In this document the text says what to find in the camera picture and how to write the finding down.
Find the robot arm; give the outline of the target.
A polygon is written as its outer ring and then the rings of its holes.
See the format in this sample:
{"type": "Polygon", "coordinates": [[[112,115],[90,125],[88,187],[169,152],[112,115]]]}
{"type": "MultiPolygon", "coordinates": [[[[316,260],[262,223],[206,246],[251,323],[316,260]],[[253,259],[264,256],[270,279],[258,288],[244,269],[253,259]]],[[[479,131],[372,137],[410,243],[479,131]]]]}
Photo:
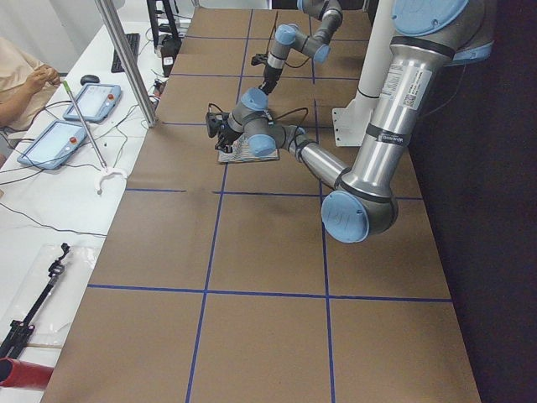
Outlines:
{"type": "Polygon", "coordinates": [[[425,99],[438,71],[487,59],[493,47],[497,4],[494,1],[382,1],[362,68],[361,82],[371,92],[358,92],[345,109],[333,113],[359,150],[353,166],[310,139],[294,125],[276,123],[268,110],[291,50],[316,62],[326,60],[330,42],[341,26],[337,1],[300,1],[297,7],[320,22],[312,35],[294,24],[280,25],[273,46],[257,55],[264,67],[263,83],[243,93],[229,113],[210,107],[208,135],[216,149],[229,153],[245,139],[251,154],[265,157],[289,151],[324,181],[331,193],[321,207],[327,232],[343,243],[357,243],[389,229],[397,219],[398,203],[390,187],[398,162],[411,139],[425,99]]]}
{"type": "Polygon", "coordinates": [[[264,65],[263,83],[258,87],[269,95],[277,86],[291,50],[314,62],[323,63],[331,51],[330,42],[343,21],[341,4],[330,1],[297,1],[297,8],[321,22],[312,34],[300,31],[296,24],[281,24],[274,32],[274,41],[264,54],[256,54],[252,65],[264,65]]]}

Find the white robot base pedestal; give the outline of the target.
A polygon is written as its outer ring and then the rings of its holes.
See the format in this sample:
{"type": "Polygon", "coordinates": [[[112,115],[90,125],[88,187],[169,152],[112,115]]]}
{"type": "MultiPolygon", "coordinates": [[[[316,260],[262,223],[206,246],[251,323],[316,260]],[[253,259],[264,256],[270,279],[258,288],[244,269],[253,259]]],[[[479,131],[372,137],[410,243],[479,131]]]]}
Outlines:
{"type": "Polygon", "coordinates": [[[364,58],[356,96],[345,108],[334,108],[332,120],[337,147],[360,146],[378,104],[393,59],[389,48],[394,35],[394,0],[380,0],[364,58]]]}

